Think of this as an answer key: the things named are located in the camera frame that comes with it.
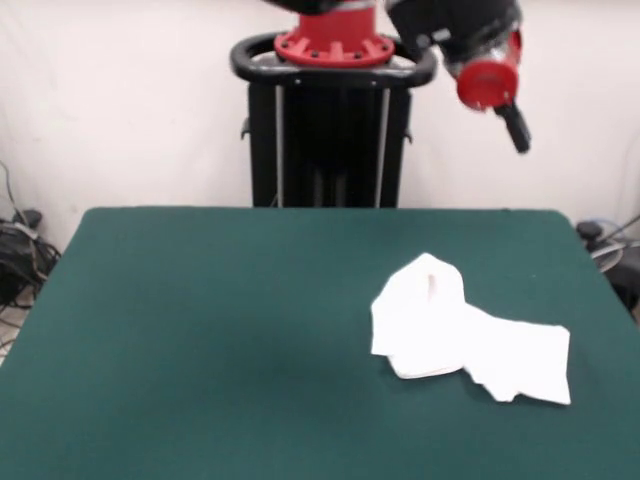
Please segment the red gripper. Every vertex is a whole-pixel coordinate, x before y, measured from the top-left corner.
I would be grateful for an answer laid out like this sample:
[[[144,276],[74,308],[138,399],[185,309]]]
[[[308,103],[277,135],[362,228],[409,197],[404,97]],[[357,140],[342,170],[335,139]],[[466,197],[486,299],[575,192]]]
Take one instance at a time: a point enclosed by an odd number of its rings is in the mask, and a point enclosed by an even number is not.
[[[531,148],[531,133],[517,104],[522,38],[519,29],[462,64],[456,73],[459,100],[475,111],[494,109],[518,153]]]

